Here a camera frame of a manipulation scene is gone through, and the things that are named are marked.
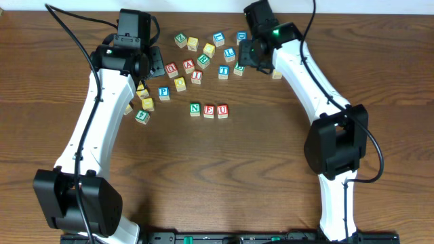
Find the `red I block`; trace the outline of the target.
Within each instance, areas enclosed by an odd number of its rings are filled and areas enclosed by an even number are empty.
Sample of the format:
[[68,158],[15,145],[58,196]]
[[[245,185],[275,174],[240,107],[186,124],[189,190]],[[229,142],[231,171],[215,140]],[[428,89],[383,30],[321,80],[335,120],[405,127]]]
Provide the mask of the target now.
[[202,76],[203,76],[203,72],[202,71],[200,71],[200,70],[194,70],[191,73],[191,82],[194,83],[194,84],[201,85]]

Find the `yellow C block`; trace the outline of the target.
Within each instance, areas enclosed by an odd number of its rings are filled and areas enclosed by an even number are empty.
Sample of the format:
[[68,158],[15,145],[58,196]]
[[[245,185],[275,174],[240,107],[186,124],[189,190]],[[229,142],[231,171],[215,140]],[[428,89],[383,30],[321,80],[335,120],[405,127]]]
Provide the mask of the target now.
[[155,110],[155,103],[152,98],[145,98],[142,99],[142,108],[145,111],[154,111]]

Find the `green R block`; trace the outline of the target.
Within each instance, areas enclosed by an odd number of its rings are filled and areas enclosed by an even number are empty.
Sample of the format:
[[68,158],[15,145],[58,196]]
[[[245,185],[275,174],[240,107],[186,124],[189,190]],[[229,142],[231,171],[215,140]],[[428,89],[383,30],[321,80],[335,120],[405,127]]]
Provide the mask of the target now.
[[197,63],[198,63],[200,68],[205,69],[210,65],[210,57],[207,56],[206,54],[201,54],[197,58]]

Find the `green N block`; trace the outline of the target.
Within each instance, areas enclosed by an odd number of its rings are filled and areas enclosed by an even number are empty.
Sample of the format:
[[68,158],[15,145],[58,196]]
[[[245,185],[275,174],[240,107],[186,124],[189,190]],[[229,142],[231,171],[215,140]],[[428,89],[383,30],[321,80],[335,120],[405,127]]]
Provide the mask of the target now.
[[201,115],[201,105],[200,103],[190,103],[189,112],[192,117],[199,117]]

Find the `red u block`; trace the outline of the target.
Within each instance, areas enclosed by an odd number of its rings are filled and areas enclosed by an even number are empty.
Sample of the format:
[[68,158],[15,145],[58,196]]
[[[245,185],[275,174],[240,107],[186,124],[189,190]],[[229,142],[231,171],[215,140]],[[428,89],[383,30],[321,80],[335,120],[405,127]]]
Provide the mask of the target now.
[[174,62],[165,65],[165,71],[169,78],[178,76],[178,68]]
[[225,119],[229,116],[229,108],[226,104],[217,106],[217,115],[219,119]]

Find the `red E block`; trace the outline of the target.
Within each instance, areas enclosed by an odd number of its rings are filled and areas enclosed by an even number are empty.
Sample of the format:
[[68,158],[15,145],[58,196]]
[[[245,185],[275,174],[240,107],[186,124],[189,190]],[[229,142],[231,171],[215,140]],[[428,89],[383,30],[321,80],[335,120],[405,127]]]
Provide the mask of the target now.
[[216,107],[214,105],[205,105],[203,107],[203,116],[205,118],[213,119],[215,116]]

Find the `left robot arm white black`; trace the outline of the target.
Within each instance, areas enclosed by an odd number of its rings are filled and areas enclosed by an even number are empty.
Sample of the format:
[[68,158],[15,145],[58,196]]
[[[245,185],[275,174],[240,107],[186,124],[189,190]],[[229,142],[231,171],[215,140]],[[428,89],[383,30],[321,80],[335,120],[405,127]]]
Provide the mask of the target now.
[[158,47],[100,45],[91,54],[90,84],[74,132],[51,170],[33,189],[50,228],[83,243],[138,243],[140,227],[123,214],[109,184],[111,155],[124,112],[140,82],[164,75]]

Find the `blue D block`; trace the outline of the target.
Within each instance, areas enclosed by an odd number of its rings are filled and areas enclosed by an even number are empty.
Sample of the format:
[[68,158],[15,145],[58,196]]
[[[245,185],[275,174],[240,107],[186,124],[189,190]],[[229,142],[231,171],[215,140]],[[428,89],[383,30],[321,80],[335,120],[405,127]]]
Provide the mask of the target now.
[[246,32],[244,32],[244,31],[237,32],[237,37],[236,37],[237,45],[239,45],[241,41],[246,40],[246,39],[247,39],[247,33]]

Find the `blue l block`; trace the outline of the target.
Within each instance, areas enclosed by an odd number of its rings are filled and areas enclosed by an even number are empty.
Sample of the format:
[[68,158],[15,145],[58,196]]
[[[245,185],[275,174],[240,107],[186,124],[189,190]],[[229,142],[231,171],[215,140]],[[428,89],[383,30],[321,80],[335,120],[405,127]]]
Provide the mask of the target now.
[[224,45],[225,37],[224,37],[224,34],[222,32],[214,33],[212,35],[212,37],[213,37],[213,42],[214,42],[216,47],[220,47],[220,46]]
[[232,62],[236,58],[235,49],[233,47],[225,49],[223,51],[223,53],[224,53],[224,59],[226,62]]

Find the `yellow O block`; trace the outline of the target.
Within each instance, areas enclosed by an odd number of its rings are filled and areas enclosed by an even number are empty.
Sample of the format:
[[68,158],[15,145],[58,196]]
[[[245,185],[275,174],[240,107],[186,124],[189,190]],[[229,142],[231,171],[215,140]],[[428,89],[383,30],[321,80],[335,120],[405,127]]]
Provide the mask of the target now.
[[182,92],[186,90],[186,83],[183,77],[174,79],[174,84],[177,92]]

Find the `blue P block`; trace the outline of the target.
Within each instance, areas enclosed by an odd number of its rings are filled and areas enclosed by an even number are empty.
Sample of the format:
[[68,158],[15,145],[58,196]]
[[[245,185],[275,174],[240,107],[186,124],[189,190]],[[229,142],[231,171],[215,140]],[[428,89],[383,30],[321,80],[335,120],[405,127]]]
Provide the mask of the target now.
[[161,101],[170,100],[170,89],[169,87],[159,87],[159,99]]

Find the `yellow K block left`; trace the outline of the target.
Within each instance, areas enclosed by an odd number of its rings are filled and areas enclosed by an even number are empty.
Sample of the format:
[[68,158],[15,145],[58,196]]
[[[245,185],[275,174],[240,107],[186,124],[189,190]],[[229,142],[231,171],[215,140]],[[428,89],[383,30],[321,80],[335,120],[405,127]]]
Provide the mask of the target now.
[[147,97],[149,97],[149,91],[146,88],[146,85],[143,82],[139,82],[137,89],[136,89],[136,95],[140,98],[140,99],[145,99]]

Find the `yellow S block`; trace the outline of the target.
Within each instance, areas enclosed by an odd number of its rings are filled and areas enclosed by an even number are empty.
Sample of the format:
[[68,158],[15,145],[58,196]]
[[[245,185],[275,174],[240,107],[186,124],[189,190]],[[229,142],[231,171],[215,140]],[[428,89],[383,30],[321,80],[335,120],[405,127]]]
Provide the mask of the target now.
[[274,70],[273,71],[273,74],[272,74],[272,78],[273,79],[281,79],[282,78],[282,73],[281,72],[279,72],[279,71],[277,71],[277,70]]

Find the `blue L block top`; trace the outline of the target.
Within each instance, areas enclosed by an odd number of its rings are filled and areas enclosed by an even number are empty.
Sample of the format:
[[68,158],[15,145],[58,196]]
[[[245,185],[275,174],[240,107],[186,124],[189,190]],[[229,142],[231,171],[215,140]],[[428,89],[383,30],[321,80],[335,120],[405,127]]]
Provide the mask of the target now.
[[214,33],[212,35],[212,37],[213,37],[213,42],[214,42],[216,47],[220,47],[220,46],[224,45],[225,37],[224,37],[224,34],[222,32]]

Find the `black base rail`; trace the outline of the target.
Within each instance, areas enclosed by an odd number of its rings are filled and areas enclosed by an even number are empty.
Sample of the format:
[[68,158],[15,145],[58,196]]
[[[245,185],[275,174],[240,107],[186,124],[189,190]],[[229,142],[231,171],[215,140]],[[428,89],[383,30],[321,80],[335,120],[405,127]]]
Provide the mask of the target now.
[[[399,244],[397,234],[355,233],[342,243],[352,244]],[[172,232],[150,232],[142,235],[139,244],[286,244],[286,243],[329,243],[319,232],[294,231],[288,234],[176,234]]]

